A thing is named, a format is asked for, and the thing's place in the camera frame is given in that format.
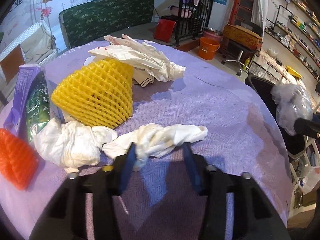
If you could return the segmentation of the white tissue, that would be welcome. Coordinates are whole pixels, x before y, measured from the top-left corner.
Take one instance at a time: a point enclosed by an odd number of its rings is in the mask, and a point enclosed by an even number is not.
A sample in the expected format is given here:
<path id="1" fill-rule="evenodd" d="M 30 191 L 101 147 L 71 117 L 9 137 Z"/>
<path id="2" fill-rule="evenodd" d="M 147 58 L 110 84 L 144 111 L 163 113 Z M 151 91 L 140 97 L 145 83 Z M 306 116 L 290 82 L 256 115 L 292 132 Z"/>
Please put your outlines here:
<path id="1" fill-rule="evenodd" d="M 78 121 L 62 124 L 52 118 L 33 135 L 33 145 L 42 159 L 72 173 L 85 165 L 98 165 L 103 144 L 117 137 L 115 130 L 105 126 L 90 127 Z"/>
<path id="2" fill-rule="evenodd" d="M 207 134 L 208 129 L 205 126 L 175 124 L 162 127 L 158 124 L 147 124 L 104 144 L 102 150 L 109 158 L 115 159 L 126 154 L 134 143 L 137 160 L 133 170 L 139 171 L 149 157 L 161 158 L 185 142 L 204 140 Z"/>

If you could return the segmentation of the clear plastic wrap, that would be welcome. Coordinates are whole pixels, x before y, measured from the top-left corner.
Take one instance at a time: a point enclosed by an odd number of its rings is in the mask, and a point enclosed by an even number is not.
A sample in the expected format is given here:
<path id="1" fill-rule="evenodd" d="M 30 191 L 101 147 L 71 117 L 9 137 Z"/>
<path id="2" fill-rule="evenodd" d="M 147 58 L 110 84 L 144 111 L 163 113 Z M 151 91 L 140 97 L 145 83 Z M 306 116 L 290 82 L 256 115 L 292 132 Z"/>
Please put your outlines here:
<path id="1" fill-rule="evenodd" d="M 276 85 L 271 89 L 271 95 L 277 106 L 277 124 L 289 135 L 296 135 L 294 124 L 298 118 L 312 119 L 310 96 L 302 86 L 291 83 Z"/>

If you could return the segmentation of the yellow foam fruit net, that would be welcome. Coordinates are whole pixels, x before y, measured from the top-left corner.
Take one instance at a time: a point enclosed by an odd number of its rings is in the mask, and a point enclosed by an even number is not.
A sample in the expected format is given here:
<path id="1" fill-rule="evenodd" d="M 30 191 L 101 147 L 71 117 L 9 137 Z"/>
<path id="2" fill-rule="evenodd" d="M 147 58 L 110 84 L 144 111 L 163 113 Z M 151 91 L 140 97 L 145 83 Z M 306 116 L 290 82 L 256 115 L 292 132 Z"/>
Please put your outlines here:
<path id="1" fill-rule="evenodd" d="M 131 118 L 133 67 L 102 59 L 64 78 L 51 95 L 61 110 L 86 126 L 114 129 Z"/>

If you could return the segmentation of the green milk carton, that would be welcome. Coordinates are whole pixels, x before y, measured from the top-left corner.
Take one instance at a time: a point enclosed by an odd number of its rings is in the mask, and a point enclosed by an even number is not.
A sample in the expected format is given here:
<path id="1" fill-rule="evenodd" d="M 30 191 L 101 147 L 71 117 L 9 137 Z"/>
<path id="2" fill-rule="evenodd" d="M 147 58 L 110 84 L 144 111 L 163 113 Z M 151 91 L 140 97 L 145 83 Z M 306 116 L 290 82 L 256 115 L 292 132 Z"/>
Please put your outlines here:
<path id="1" fill-rule="evenodd" d="M 46 77 L 40 71 L 33 80 L 27 96 L 25 117 L 28 142 L 33 140 L 50 120 L 50 103 Z"/>

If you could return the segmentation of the orange foam fruit net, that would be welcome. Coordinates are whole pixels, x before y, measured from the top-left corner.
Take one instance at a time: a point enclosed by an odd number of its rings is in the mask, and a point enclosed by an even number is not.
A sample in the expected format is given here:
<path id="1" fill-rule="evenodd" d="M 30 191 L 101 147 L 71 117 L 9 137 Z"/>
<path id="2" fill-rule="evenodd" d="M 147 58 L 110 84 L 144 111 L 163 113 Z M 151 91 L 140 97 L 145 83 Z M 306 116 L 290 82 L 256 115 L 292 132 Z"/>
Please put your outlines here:
<path id="1" fill-rule="evenodd" d="M 18 190 L 26 190 L 37 170 L 38 157 L 24 140 L 1 128 L 1 175 Z"/>

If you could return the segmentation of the purple paper package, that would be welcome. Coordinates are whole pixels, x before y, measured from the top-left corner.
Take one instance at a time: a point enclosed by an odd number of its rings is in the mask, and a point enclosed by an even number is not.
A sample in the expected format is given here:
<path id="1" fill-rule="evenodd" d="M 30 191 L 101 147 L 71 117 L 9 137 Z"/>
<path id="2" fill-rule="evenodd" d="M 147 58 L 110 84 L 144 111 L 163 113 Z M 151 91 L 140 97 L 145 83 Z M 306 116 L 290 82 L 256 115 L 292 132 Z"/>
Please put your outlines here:
<path id="1" fill-rule="evenodd" d="M 19 67 L 12 108 L 3 127 L 14 136 L 19 136 L 22 121 L 25 120 L 25 105 L 33 80 L 41 71 L 38 64 L 24 64 Z"/>

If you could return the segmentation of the purple floral tablecloth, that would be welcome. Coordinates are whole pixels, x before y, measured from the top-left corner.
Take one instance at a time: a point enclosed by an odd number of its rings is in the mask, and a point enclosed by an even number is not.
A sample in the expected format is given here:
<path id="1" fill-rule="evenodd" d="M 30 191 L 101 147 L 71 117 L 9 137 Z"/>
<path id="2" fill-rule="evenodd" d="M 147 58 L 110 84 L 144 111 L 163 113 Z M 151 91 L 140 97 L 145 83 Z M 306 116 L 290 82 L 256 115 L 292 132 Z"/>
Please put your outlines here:
<path id="1" fill-rule="evenodd" d="M 1 179 L 1 221 L 28 239 L 44 207 L 72 166 L 89 160 L 83 174 L 111 162 L 132 142 L 138 170 L 115 198 L 123 239 L 196 239 L 206 200 L 192 189 L 181 143 L 226 173 L 249 172 L 287 224 L 292 185 L 283 137 L 259 95 L 233 75 L 177 49 L 157 45 L 186 68 L 175 81 L 134 85 L 133 115 L 114 130 L 77 121 L 50 121 L 41 142 L 55 142 L 39 161 L 29 188 Z"/>

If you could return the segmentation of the orange plastic bucket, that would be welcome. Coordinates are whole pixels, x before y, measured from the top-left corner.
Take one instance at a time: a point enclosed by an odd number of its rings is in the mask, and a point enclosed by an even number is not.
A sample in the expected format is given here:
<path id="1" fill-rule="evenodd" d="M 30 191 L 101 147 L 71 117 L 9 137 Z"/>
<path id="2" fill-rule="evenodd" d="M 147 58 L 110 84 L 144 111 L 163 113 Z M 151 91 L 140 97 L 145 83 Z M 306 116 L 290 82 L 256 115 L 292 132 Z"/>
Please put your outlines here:
<path id="1" fill-rule="evenodd" d="M 212 60 L 219 48 L 220 44 L 216 40 L 207 37 L 201 37 L 197 54 L 204 60 Z"/>

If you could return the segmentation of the red ladder shelf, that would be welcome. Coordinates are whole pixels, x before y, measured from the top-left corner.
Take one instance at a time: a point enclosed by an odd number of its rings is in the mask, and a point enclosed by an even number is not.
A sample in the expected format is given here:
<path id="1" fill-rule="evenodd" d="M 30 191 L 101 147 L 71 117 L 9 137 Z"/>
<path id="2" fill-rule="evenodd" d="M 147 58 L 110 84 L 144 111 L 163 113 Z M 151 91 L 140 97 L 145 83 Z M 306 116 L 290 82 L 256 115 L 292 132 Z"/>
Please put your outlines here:
<path id="1" fill-rule="evenodd" d="M 239 25 L 241 22 L 250 22 L 254 0 L 234 0 L 228 23 Z"/>

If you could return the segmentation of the red bag on floor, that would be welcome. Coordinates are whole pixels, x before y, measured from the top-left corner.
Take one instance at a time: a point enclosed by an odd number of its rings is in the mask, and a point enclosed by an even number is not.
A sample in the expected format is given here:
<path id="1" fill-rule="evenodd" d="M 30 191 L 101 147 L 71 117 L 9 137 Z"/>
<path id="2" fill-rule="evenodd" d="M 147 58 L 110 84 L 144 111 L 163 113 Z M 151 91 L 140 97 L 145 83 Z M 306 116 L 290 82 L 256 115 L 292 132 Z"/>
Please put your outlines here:
<path id="1" fill-rule="evenodd" d="M 161 18 L 156 26 L 154 39 L 169 43 L 175 24 L 175 21 Z"/>

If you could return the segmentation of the pink basin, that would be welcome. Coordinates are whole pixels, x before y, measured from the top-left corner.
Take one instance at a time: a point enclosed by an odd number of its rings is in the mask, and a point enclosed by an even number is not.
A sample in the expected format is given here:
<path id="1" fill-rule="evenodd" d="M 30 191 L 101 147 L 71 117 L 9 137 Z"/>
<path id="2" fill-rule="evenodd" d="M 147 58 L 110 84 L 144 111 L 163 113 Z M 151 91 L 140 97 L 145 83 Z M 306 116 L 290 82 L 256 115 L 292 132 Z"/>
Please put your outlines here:
<path id="1" fill-rule="evenodd" d="M 221 42 L 223 39 L 223 33 L 213 28 L 204 27 L 203 28 L 203 37 L 210 38 L 217 42 Z"/>

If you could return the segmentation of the green patterned counter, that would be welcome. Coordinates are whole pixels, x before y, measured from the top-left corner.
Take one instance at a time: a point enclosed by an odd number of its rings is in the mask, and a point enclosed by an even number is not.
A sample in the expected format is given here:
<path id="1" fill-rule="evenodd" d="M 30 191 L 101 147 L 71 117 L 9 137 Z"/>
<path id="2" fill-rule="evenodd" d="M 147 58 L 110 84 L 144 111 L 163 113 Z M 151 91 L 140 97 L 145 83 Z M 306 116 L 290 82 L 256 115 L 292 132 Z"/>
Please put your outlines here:
<path id="1" fill-rule="evenodd" d="M 107 34 L 150 23 L 155 0 L 98 0 L 59 13 L 67 48 L 74 48 Z"/>

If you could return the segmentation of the white wicker sofa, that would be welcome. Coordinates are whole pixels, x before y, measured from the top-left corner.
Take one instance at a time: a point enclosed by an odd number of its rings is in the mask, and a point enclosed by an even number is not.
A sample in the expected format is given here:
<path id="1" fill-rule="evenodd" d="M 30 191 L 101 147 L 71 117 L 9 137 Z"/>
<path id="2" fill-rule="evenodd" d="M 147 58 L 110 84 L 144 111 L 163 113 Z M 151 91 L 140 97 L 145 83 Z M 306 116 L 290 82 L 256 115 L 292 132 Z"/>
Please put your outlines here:
<path id="1" fill-rule="evenodd" d="M 44 66 L 57 57 L 55 37 L 44 20 L 36 22 L 1 52 L 1 89 L 17 75 L 18 63 Z"/>

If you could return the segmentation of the black metal rack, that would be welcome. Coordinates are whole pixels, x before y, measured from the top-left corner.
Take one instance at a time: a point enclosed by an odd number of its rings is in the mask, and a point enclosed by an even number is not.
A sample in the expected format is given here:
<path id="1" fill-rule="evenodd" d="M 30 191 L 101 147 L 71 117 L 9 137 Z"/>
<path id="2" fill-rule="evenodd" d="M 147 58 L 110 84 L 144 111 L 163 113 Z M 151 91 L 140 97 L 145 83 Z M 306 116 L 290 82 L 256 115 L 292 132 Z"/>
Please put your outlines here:
<path id="1" fill-rule="evenodd" d="M 180 45 L 184 38 L 195 39 L 203 28 L 207 27 L 214 0 L 199 0 L 198 5 L 194 0 L 178 0 L 178 13 L 175 17 L 174 40 L 175 46 Z"/>

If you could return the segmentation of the orange cushion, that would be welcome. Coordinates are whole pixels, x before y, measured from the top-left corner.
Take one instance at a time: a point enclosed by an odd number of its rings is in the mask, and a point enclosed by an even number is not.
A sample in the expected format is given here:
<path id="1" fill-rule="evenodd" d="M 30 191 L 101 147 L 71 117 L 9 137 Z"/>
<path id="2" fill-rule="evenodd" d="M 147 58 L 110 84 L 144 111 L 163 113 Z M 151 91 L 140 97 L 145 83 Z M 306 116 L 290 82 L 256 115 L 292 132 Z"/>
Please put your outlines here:
<path id="1" fill-rule="evenodd" d="M 25 64 L 21 46 L 17 45 L 2 61 L 1 68 L 8 84 L 18 73 L 19 67 Z"/>

